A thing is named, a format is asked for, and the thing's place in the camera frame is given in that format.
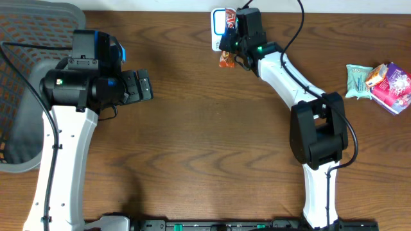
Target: perforated basket side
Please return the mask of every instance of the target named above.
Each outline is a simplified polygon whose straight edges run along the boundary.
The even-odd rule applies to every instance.
[[[2,41],[69,47],[73,40],[73,30],[84,28],[85,15],[72,4],[23,0],[0,2]],[[69,51],[45,51],[12,46],[6,46],[4,51],[27,79],[33,67],[41,61],[60,60],[70,54]],[[32,97],[24,89],[16,73],[0,58],[0,171],[12,171],[10,168],[29,162],[41,153],[42,137],[30,135],[30,129],[39,128],[17,131],[14,126],[18,123],[17,120],[42,121],[41,114],[22,115],[27,114],[24,113],[27,112],[27,108],[21,108],[21,102],[27,100],[27,97]]]

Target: brown wooden tabletop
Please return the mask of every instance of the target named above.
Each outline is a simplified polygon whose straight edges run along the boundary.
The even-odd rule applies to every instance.
[[[85,14],[87,28],[116,36],[126,49],[123,70],[148,69],[155,94],[97,126],[85,219],[112,211],[202,220],[301,215],[304,175],[289,145],[290,111],[252,72],[218,66],[209,13]],[[300,19],[264,13],[263,25],[269,40],[285,46]],[[316,86],[345,95],[346,64],[395,62],[411,71],[411,15],[307,14],[288,56]],[[411,109],[393,116],[367,99],[344,101],[360,154],[338,172],[339,216],[410,230]],[[349,142],[343,162],[353,153]],[[0,230],[22,230],[37,175],[0,174]]]

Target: basket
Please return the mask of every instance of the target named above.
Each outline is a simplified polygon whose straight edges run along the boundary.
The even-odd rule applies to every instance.
[[[85,28],[85,15],[68,3],[0,1],[0,41],[69,47],[73,30]],[[48,69],[70,54],[5,46],[4,52],[39,92]],[[0,57],[0,171],[22,173],[38,167],[43,147],[42,109]]]

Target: pink snack package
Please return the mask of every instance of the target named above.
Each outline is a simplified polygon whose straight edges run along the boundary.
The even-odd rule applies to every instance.
[[[371,93],[373,100],[397,115],[411,104],[411,75],[390,63],[385,79]]]

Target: light blue snack packet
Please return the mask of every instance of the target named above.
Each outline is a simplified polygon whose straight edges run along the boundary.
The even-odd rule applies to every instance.
[[[365,84],[365,80],[370,71],[372,71],[372,67],[347,64],[348,79],[346,98],[357,97],[357,99],[372,99],[371,92]]]

